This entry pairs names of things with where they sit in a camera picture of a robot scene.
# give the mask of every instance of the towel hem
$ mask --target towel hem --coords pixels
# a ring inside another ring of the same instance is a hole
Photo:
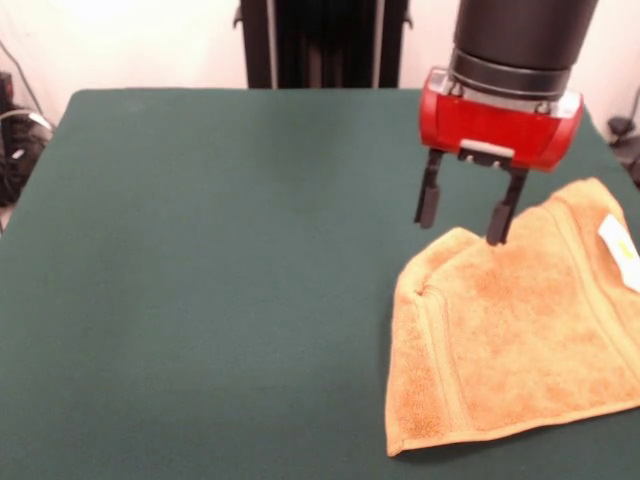
[[[639,406],[640,400],[632,400],[578,412],[569,412],[557,417],[537,418],[535,420],[516,423],[492,430],[469,430],[466,432],[451,432],[437,438],[411,438],[401,440],[389,445],[387,448],[387,454],[389,457],[395,457],[399,453],[406,450],[417,450],[420,448],[437,447],[453,443],[484,442],[489,440],[497,440],[499,438],[509,437],[517,433],[525,432],[527,430],[533,430],[534,428],[548,427],[553,425],[565,425],[568,423],[577,422],[579,420],[586,420],[588,418],[601,417],[604,415],[623,412],[625,410],[630,410]]]

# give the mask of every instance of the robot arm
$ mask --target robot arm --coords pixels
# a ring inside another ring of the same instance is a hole
[[[597,0],[461,0],[448,69],[434,68],[420,106],[429,148],[415,222],[432,226],[444,153],[511,175],[487,231],[506,243],[531,169],[550,172],[579,126],[566,90]]]

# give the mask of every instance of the black cable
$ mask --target black cable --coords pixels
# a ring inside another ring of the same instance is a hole
[[[636,113],[638,111],[638,101],[640,100],[640,87],[638,87],[638,89],[636,90],[636,96],[633,100],[633,107],[631,108],[631,115],[629,115],[629,118],[633,121],[633,119],[636,116]]]
[[[18,62],[18,60],[16,60],[16,58],[13,55],[11,55],[11,52],[5,46],[5,44],[2,42],[2,40],[0,40],[0,49],[2,49],[2,51],[5,53],[5,55],[7,57],[9,57],[9,60],[11,60],[11,62],[18,69],[18,73],[20,74],[20,78],[22,79],[22,83],[24,83],[24,86],[27,89],[27,92],[29,92],[29,96],[31,97],[31,100],[33,100],[33,103],[36,106],[36,109],[38,110],[38,113],[40,113],[40,115],[43,115],[44,113],[42,111],[42,107],[40,106],[40,102],[38,102],[38,98],[33,93],[33,89],[31,88],[31,85],[29,84],[29,81],[27,80],[27,76],[24,74],[24,70],[22,70],[22,66],[20,65],[20,62]]]

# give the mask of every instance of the white wall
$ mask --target white wall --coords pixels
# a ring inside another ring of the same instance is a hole
[[[46,113],[57,120],[82,88],[246,87],[239,0],[0,0],[0,39],[17,56]],[[458,2],[412,0],[401,87],[420,88],[446,65]],[[604,131],[627,113],[640,84],[639,0],[600,0],[571,85]],[[9,64],[0,54],[0,66]],[[19,80],[18,99],[30,104]]]
[[[246,88],[238,0],[0,0],[0,39],[58,120],[83,88]],[[0,52],[0,66],[10,64]],[[17,77],[18,99],[27,97]]]

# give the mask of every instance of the towel fold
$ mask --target towel fold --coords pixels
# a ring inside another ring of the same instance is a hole
[[[574,182],[506,245],[457,228],[414,257],[394,299],[387,453],[492,440],[640,405],[640,294],[598,228],[619,204]]]

